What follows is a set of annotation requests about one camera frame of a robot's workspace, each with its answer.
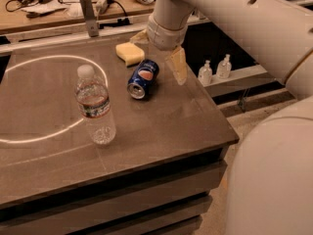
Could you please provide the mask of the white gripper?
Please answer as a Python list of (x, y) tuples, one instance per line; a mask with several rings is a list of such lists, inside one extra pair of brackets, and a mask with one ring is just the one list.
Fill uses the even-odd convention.
[(185, 25), (182, 29), (166, 29), (156, 22), (153, 15), (150, 15), (147, 28), (132, 36), (130, 42), (148, 44), (150, 40), (160, 51), (173, 50), (165, 57), (165, 61), (177, 83), (183, 85), (187, 80), (187, 63), (185, 50), (180, 45), (184, 41), (187, 28)]

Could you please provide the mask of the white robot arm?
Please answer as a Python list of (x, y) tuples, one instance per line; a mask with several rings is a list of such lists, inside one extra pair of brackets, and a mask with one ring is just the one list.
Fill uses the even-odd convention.
[(313, 15), (286, 0), (156, 0), (143, 38), (160, 50), (184, 39), (194, 10), (257, 62), (235, 70), (243, 90), (278, 82), (295, 103), (242, 141), (228, 179), (225, 235), (313, 235)]

